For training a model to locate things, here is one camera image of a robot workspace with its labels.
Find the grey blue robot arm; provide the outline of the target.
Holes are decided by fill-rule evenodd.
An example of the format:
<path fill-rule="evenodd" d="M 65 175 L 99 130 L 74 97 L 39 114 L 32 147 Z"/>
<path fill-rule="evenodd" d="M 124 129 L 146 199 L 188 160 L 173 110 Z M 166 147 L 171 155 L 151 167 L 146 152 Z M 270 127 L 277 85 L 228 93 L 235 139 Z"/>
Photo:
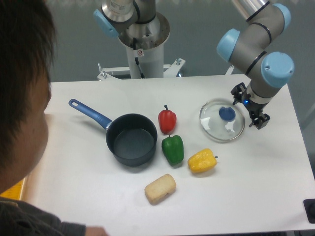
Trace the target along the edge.
<path fill-rule="evenodd" d="M 236 85 L 231 94 L 234 103 L 242 103 L 252 126 L 263 128 L 270 117 L 263 108 L 288 83 L 294 62 L 281 52 L 266 48 L 283 33 L 291 21 L 289 9 L 267 0 L 235 0 L 237 10 L 248 23 L 245 31 L 230 29 L 217 45 L 218 55 L 250 79 Z M 106 0 L 93 17 L 109 37 L 125 46 L 130 75 L 137 78 L 162 78 L 164 44 L 170 35 L 168 20 L 156 11 L 153 0 Z"/>

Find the person right hand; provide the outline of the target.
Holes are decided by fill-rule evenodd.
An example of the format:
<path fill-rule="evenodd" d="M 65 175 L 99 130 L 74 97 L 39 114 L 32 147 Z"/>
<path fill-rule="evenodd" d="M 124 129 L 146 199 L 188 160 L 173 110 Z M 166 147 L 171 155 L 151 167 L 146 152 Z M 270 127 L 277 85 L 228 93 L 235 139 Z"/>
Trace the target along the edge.
<path fill-rule="evenodd" d="M 103 227 L 87 226 L 85 236 L 108 236 L 108 233 Z"/>

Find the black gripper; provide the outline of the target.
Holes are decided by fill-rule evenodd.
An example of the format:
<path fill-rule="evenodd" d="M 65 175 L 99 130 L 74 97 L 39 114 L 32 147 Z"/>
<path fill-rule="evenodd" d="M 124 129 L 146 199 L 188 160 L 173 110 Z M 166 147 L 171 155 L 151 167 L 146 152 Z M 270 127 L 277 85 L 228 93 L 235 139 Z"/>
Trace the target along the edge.
<path fill-rule="evenodd" d="M 264 128 L 270 120 L 270 116 L 263 113 L 263 108 L 268 104 L 268 98 L 259 96 L 252 88 L 250 82 L 247 86 L 244 83 L 236 85 L 232 91 L 234 102 L 242 103 L 248 110 L 251 123 L 249 127 L 255 126 L 258 130 Z"/>

